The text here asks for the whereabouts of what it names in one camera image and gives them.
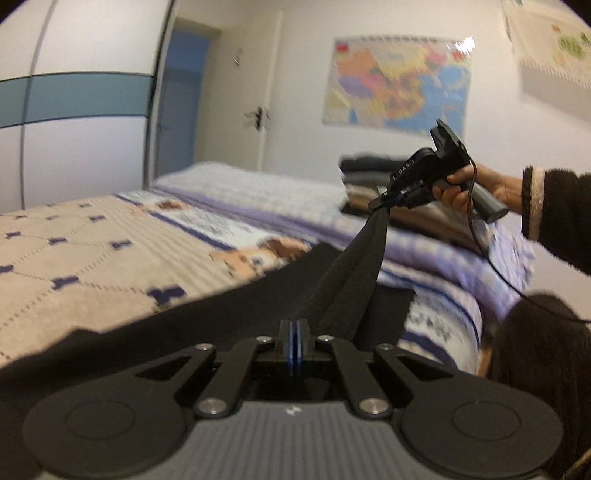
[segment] blue stripe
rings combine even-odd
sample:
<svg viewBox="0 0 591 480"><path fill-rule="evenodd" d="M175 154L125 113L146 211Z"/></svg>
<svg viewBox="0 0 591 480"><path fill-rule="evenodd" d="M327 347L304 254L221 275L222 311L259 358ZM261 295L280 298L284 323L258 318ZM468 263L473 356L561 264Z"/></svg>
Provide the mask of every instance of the blue stripe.
<svg viewBox="0 0 591 480"><path fill-rule="evenodd" d="M116 193L115 195L113 195L113 197L117 197L119 200L123 200L124 202L132 203L136 207L139 207L141 205L141 203L134 202L133 200L129 200L128 198L126 198L123 195L120 195L118 193Z"/></svg>
<svg viewBox="0 0 591 480"><path fill-rule="evenodd" d="M470 322L470 325L472 326L472 330L474 330L474 336L476 337L476 345L480 348L480 336L478 335L478 329L476 328L476 325L474 324L474 321L472 320L471 315L453 297L449 296L444 291L441 291L435 287L432 287L431 285L426 285L424 283L420 283L420 282L411 280L410 278L407 278L407 277L401 277L401 276L396 275L396 274L389 272L387 270L382 270L382 273L384 273L385 275L387 275L391 278L395 278L397 280L402 280L407 283L410 283L412 286L416 286L416 287L424 288L425 290L432 291L433 293L436 293L436 294L441 295L442 297L446 298L452 305L454 305L458 310L460 310L466 316L466 318L468 319L468 322Z"/></svg>
<svg viewBox="0 0 591 480"><path fill-rule="evenodd" d="M0 82L0 128L22 123L27 82L27 77Z"/></svg>
<svg viewBox="0 0 591 480"><path fill-rule="evenodd" d="M122 73L33 76L25 123L86 116L147 116L152 77Z"/></svg>
<svg viewBox="0 0 591 480"><path fill-rule="evenodd" d="M407 342L416 343L423 350L432 354L446 367L451 367L457 370L457 363L453 359L453 357L449 353L447 353L447 351L443 347L433 343L430 338L425 337L423 335L419 335L417 333L405 331L402 334L402 339L406 340Z"/></svg>
<svg viewBox="0 0 591 480"><path fill-rule="evenodd" d="M166 222L170 225L178 227L183 232L187 232L189 235L192 235L195 238L199 238L200 240L203 240L205 243L207 243L213 247L219 248L220 250L235 250L235 248L230 247L230 245L226 245L221 242L218 242L217 240L214 240L213 238L209 238L207 235L203 235L201 232L193 230L192 228L189 228L187 226L181 225L180 223L177 223L174 220L167 218L164 215L161 215L160 213L150 212L150 215L162 220L163 222Z"/></svg>

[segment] hand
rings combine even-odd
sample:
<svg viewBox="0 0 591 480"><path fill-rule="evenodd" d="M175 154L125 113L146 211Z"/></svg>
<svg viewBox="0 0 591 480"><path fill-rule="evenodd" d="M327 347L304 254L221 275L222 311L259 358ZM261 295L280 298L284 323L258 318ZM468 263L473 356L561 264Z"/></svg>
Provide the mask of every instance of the hand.
<svg viewBox="0 0 591 480"><path fill-rule="evenodd" d="M508 177L497 171L477 165L478 183L491 192L497 200L500 200L509 207L512 212L521 214L521 179ZM470 180L474 176L472 165L466 165L457 172L449 175L447 181L450 184L459 184ZM453 186L445 191L433 187L433 195L446 207L455 212L467 215L468 191L462 192L459 186Z"/></svg>

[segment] world map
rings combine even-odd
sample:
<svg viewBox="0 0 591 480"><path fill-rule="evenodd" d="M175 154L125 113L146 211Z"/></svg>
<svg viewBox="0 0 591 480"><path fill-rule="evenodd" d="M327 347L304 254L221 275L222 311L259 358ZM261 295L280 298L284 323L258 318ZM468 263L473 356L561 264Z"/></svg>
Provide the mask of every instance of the world map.
<svg viewBox="0 0 591 480"><path fill-rule="evenodd" d="M324 123L429 132L441 118L461 135L472 46L413 37L337 40Z"/></svg>

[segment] person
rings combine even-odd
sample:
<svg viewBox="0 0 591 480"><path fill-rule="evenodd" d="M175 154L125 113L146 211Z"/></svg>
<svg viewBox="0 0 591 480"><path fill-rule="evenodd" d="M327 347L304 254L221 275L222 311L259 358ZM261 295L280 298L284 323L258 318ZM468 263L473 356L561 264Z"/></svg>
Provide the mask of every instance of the person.
<svg viewBox="0 0 591 480"><path fill-rule="evenodd" d="M459 184L473 175L470 165L448 181ZM479 165L477 180L521 215L526 238L591 275L591 174L528 167L517 178ZM434 187L433 194L445 206L467 214L467 191ZM564 436L546 470L554 478L591 480L591 323L562 318L577 316L554 295L529 299L535 304L522 299L501 322L485 376L551 405L563 422Z"/></svg>

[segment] cable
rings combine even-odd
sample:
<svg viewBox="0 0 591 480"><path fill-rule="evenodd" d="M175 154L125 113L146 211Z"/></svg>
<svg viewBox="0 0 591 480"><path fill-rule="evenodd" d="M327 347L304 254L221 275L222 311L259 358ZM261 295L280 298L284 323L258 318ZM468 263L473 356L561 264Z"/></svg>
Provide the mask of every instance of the cable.
<svg viewBox="0 0 591 480"><path fill-rule="evenodd" d="M543 311L545 311L547 313L550 313L552 315L555 315L558 318L563 319L563 320L568 320L570 322L577 322L577 323L591 323L591 320L583 320L583 319L579 319L579 318L576 318L576 317L567 317L565 315L560 315L559 313L555 312L554 310L551 310L549 308L544 307L543 305L540 305L539 303L537 303L536 301L532 300L527 295L525 295L521 290L519 290L518 288L516 288L509 280L507 280L503 276L503 274L498 270L498 268L495 267L495 264L492 262L491 258L489 257L488 252L484 249L484 247L480 243L480 240L478 240L478 236L476 234L476 231L474 230L473 216L472 216L472 208L470 206L472 205L472 192L474 190L474 185L476 184L476 178L478 177L478 168L477 168L476 163L474 162L474 160L472 160L471 158L470 158L470 163L472 164L472 167L474 168L474 176L472 177L472 181L470 182L470 187L468 188L468 204L467 204L468 227L470 228L470 233L472 234L472 238L474 240L474 243L478 247L478 250L480 251L480 253L482 254L482 256L484 258L486 258L487 262L489 263L489 265L491 266L491 268L494 270L494 272L499 276L499 278L511 290L513 290L514 292L516 292L517 295L520 296L520 298L522 298L523 300L531 303L535 307L538 307L539 309L541 309L541 310L543 310Z"/></svg>

